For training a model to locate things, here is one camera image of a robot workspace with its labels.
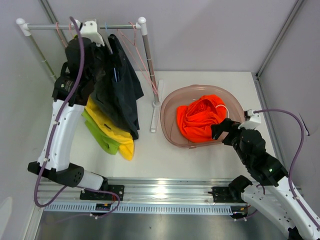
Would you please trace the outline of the pink wire hanger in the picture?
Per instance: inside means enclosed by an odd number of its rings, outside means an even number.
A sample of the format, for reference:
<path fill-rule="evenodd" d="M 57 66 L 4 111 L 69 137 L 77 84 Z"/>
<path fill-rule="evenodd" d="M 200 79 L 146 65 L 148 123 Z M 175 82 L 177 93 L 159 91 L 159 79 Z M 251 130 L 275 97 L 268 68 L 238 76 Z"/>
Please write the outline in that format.
<path fill-rule="evenodd" d="M 149 83 L 151 89 L 152 89 L 152 92 L 154 94 L 158 94 L 158 88 L 157 88 L 157 83 L 155 83 L 153 80 L 152 80 L 152 74 L 150 73 L 150 70 L 149 68 L 146 66 L 146 63 L 145 61 L 143 60 L 140 52 L 139 52 L 139 49 L 138 49 L 138 46 L 137 46 L 137 23 L 136 24 L 133 24 L 132 22 L 128 22 L 128 24 L 130 25 L 130 28 L 133 29 L 133 39 L 129 39 L 121 30 L 117 30 L 119 36 L 120 36 L 120 39 L 122 41 L 122 43 L 125 45 L 127 51 L 129 52 L 130 56 L 132 57 L 132 59 L 134 60 L 136 66 L 138 67 L 139 71 L 141 72 L 141 74 L 143 75 L 143 77 L 145 78 L 145 80 Z M 131 52 L 131 49 L 130 47 L 127 45 L 127 43 L 131 44 L 134 49 L 135 49 L 135 54 L 133 54 Z"/>

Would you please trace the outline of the orange shorts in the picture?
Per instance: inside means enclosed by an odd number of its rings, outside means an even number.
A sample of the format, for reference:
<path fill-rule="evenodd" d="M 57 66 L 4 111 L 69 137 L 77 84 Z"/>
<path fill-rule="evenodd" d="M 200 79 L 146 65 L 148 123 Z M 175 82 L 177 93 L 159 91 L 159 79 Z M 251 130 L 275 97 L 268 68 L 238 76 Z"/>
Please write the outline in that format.
<path fill-rule="evenodd" d="M 211 142 L 211 125 L 220 124 L 227 116 L 227 106 L 215 94 L 203 95 L 189 105 L 176 108 L 178 129 L 192 143 Z"/>

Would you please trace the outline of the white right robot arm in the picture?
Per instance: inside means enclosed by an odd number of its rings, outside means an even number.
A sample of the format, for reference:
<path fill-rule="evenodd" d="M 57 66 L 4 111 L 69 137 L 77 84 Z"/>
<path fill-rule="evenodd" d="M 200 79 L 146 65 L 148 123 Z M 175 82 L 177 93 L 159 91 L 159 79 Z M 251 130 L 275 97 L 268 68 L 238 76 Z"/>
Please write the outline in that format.
<path fill-rule="evenodd" d="M 233 147 L 250 176 L 277 200 L 272 201 L 243 175 L 228 185 L 228 196 L 234 202 L 244 201 L 273 222 L 289 240 L 318 240 L 320 218 L 306 204 L 289 182 L 289 173 L 281 162 L 267 153 L 266 142 L 256 129 L 225 118 L 211 125 L 216 140 L 227 133 L 222 143 Z"/>

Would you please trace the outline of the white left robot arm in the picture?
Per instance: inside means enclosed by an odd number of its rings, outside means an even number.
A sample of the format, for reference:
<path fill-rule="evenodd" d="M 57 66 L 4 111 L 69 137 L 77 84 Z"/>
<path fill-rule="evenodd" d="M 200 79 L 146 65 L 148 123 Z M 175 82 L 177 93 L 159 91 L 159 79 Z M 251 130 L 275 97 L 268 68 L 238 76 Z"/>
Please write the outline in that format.
<path fill-rule="evenodd" d="M 54 83 L 52 117 L 44 148 L 38 160 L 28 164 L 27 170 L 60 185 L 91 189 L 97 200 L 103 200 L 109 193 L 103 184 L 104 177 L 70 162 L 78 120 L 96 81 L 105 74 L 102 47 L 87 37 L 82 41 L 83 50 L 76 38 L 65 49 L 67 61 Z"/>

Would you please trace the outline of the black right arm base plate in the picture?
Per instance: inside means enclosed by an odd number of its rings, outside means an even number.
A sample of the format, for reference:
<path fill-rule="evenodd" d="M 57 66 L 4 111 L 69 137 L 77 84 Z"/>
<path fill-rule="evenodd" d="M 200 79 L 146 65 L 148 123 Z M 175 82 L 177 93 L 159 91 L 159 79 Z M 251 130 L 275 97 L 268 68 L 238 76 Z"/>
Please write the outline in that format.
<path fill-rule="evenodd" d="M 241 198 L 231 193 L 227 186 L 213 186 L 210 191 L 207 192 L 212 196 L 214 203 L 242 203 Z"/>

